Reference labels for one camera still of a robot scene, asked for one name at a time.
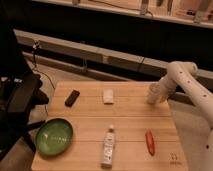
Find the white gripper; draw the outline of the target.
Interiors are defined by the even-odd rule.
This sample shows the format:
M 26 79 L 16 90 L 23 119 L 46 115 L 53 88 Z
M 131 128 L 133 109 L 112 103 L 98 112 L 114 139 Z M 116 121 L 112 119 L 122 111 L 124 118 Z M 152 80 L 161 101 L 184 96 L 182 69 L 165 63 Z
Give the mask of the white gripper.
M 163 103 L 168 99 L 168 95 L 171 95 L 175 91 L 175 82 L 168 76 L 165 75 L 158 81 L 159 93 L 159 103 Z

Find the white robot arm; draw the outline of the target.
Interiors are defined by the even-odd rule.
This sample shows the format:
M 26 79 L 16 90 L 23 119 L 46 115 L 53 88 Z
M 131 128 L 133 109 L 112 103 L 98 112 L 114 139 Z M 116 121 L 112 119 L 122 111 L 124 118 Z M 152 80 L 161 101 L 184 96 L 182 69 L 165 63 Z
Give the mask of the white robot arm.
M 210 132 L 199 171 L 213 171 L 213 93 L 194 78 L 196 74 L 197 65 L 193 62 L 173 61 L 169 63 L 166 75 L 158 82 L 159 95 L 169 96 L 177 86 L 180 86 L 192 103 L 202 112 L 210 127 Z

